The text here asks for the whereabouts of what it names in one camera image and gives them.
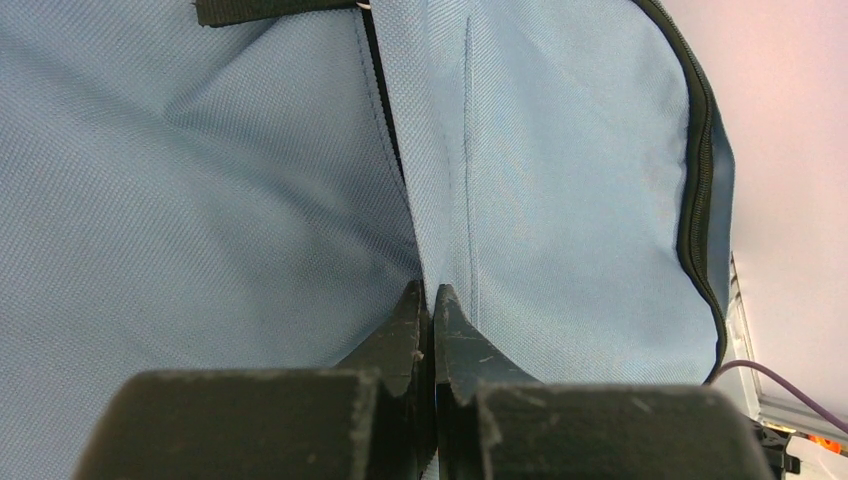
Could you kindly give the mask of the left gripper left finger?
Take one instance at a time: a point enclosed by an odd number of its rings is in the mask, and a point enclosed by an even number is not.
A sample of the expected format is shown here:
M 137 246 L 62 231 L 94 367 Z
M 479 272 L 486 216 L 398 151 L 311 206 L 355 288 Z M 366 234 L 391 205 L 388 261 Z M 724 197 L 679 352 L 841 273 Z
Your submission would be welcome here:
M 436 451 L 420 282 L 335 366 L 162 370 L 111 399 L 78 479 L 418 479 Z

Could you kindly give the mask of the blue grey backpack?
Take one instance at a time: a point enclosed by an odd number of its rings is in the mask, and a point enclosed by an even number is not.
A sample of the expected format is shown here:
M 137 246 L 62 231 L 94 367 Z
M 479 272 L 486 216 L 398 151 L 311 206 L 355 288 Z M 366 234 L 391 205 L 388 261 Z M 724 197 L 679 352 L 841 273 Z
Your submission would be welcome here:
M 113 392 L 330 364 L 414 279 L 556 383 L 700 384 L 734 160 L 658 1 L 1 5 L 1 475 Z

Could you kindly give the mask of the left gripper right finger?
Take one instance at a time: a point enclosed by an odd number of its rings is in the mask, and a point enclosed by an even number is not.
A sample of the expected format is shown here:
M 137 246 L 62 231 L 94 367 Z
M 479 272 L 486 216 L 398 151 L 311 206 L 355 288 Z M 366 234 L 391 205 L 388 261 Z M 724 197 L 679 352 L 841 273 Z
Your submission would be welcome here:
M 465 317 L 433 313 L 443 479 L 769 479 L 749 420 L 720 392 L 537 382 Z

